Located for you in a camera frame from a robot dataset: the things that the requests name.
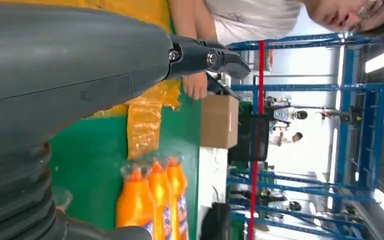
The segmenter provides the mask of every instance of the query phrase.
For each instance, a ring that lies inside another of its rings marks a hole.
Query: yellow cloth
[[[32,4],[99,9],[123,14],[144,22],[156,24],[170,32],[170,13],[167,0],[0,0]],[[147,90],[142,96],[127,104],[99,111],[94,117],[127,116],[127,141],[129,159],[156,150],[159,146],[161,108],[179,106],[180,81],[165,80]]]

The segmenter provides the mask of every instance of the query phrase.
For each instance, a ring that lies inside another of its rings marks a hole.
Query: cable
[[[217,191],[216,187],[215,186],[212,186],[212,189],[214,189],[214,192],[215,192],[215,197],[217,199],[217,203],[219,202],[219,192]]]

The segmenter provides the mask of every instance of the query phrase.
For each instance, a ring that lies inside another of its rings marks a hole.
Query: cardboard box
[[[229,149],[238,143],[239,101],[211,95],[202,101],[201,146]]]

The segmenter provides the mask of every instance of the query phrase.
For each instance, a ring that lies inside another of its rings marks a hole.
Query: bottle label
[[[177,200],[177,209],[178,209],[178,219],[179,219],[179,232],[188,231],[188,212],[186,208],[186,199],[185,196],[182,196]]]
[[[162,217],[164,221],[165,240],[172,240],[172,214],[169,207],[164,210]]]
[[[154,227],[154,224],[152,221],[148,222],[147,224],[143,225],[142,228],[146,229],[150,234],[151,236],[153,236],[153,227]]]

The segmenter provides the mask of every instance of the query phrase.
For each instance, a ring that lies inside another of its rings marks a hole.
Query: plastic bottle
[[[153,240],[172,240],[170,198],[172,190],[167,176],[167,160],[153,158],[149,187],[155,202]]]
[[[182,163],[178,157],[173,156],[169,158],[167,175],[172,189],[170,209],[173,240],[188,240],[188,213],[185,199],[188,180],[186,179]]]
[[[121,168],[124,183],[116,205],[117,228],[139,226],[153,235],[155,203],[149,186],[149,173],[149,167],[135,163]]]

